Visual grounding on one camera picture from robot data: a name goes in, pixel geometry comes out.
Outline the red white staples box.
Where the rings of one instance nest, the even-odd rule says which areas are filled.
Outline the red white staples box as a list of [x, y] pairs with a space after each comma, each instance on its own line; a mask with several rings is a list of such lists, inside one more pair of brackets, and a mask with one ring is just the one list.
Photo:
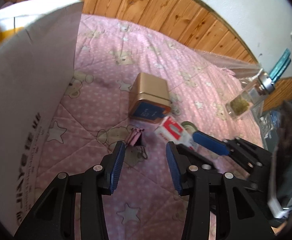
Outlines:
[[199, 145], [194, 142], [188, 131], [172, 116], [166, 116], [154, 130], [155, 135], [165, 142], [172, 141], [175, 144], [183, 144], [193, 151], [197, 151]]

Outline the green tape roll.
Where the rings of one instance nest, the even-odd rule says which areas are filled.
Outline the green tape roll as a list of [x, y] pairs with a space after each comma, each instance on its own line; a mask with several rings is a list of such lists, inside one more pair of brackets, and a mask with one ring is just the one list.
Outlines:
[[198, 128], [190, 121], [183, 121], [181, 126], [189, 133], [193, 134], [198, 131]]

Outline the glass tea bottle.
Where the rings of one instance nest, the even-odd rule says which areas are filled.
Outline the glass tea bottle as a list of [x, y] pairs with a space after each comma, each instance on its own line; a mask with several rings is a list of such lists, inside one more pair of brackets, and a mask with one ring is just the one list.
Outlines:
[[226, 111], [233, 120], [241, 118], [253, 107], [264, 101], [275, 90], [277, 81], [291, 63], [290, 55], [291, 51], [286, 49], [270, 74], [261, 69], [258, 75], [235, 98], [226, 103]]

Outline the gold tin box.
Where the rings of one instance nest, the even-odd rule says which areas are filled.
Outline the gold tin box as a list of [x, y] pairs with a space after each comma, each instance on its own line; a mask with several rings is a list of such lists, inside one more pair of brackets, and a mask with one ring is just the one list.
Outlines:
[[139, 73], [129, 92], [128, 116], [156, 124], [170, 111], [167, 81], [151, 74]]

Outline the pink binder clip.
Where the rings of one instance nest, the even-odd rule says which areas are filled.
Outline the pink binder clip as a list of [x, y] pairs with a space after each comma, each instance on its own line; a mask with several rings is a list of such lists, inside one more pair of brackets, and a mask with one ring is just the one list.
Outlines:
[[125, 139], [125, 146], [127, 150], [134, 152], [138, 158], [148, 159], [146, 152], [146, 145], [143, 140], [143, 128], [133, 128], [130, 134]]

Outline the pink bear quilt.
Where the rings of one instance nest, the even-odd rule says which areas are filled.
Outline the pink bear quilt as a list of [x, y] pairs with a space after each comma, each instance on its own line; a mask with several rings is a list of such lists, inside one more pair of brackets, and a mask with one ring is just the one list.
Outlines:
[[126, 148], [117, 189], [103, 198], [110, 239], [180, 239], [187, 197], [175, 191], [166, 143], [155, 133], [162, 117], [181, 138], [182, 122], [211, 137], [262, 146], [252, 114], [233, 120], [225, 103], [241, 90], [220, 68], [165, 35], [134, 23], [82, 15], [75, 73], [49, 127], [35, 195], [60, 172], [81, 173], [118, 141], [143, 132]]

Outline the white cardboard box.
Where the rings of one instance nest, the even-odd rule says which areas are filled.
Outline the white cardboard box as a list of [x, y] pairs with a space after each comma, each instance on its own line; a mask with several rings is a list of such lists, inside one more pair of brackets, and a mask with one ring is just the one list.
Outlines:
[[38, 162], [74, 74], [83, 0], [0, 9], [0, 223], [13, 235], [34, 204]]

